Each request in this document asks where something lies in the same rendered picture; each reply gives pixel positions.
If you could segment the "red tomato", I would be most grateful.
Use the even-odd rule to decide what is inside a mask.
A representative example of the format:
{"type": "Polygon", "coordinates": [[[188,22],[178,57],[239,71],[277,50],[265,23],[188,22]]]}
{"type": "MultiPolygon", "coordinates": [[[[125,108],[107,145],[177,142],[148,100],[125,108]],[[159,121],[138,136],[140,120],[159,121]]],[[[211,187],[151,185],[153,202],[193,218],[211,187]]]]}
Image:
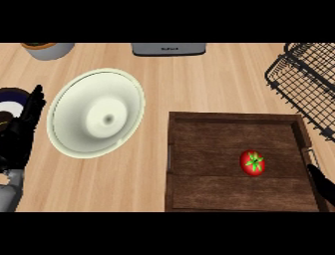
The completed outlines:
{"type": "Polygon", "coordinates": [[[239,166],[249,176],[258,176],[264,172],[264,157],[261,153],[252,149],[245,150],[239,156],[239,166]]]}

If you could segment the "grey appliance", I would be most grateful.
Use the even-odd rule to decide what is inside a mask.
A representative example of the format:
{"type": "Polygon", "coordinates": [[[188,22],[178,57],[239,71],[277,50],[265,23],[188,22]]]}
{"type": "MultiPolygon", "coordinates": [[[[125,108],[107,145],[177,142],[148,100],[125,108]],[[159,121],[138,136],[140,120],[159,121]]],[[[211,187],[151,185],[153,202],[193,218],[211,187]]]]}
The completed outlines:
{"type": "Polygon", "coordinates": [[[194,56],[205,53],[203,43],[132,43],[135,56],[194,56]]]}

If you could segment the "grey pot with plant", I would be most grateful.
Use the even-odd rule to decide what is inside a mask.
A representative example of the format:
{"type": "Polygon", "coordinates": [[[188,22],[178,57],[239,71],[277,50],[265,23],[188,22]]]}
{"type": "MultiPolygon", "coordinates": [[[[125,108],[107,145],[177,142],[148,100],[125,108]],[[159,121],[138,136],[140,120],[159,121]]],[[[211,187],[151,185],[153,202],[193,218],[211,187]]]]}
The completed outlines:
{"type": "Polygon", "coordinates": [[[26,44],[21,43],[21,47],[30,56],[40,61],[57,60],[73,49],[73,43],[45,43],[45,44],[26,44]]]}

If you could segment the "white round plate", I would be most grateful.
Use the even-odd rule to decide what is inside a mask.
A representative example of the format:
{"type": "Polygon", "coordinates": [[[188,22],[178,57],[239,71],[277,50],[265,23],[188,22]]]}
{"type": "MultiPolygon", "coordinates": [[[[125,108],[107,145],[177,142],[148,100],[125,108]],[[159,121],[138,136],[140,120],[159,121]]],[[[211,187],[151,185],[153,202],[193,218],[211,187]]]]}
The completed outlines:
{"type": "Polygon", "coordinates": [[[79,75],[61,88],[46,114],[46,135],[55,150],[72,158],[111,152],[141,123],[145,97],[125,71],[104,68],[79,75]]]}

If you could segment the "brown wooden tray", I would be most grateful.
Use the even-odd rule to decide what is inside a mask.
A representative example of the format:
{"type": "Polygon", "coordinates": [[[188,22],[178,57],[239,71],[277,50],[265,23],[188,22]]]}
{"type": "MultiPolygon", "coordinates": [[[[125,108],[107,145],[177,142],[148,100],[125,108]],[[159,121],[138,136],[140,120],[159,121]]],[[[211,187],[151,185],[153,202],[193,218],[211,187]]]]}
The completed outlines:
{"type": "Polygon", "coordinates": [[[301,116],[168,114],[166,211],[330,212],[301,116]]]}

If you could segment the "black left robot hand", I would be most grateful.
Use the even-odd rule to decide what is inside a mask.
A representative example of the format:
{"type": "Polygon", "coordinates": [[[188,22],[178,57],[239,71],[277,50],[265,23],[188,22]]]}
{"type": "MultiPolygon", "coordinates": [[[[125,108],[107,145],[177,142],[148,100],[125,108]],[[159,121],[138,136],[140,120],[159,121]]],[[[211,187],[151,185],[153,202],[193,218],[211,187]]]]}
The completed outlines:
{"type": "Polygon", "coordinates": [[[43,106],[42,86],[38,85],[27,97],[20,116],[0,132],[0,173],[11,169],[23,169],[27,164],[43,106]]]}

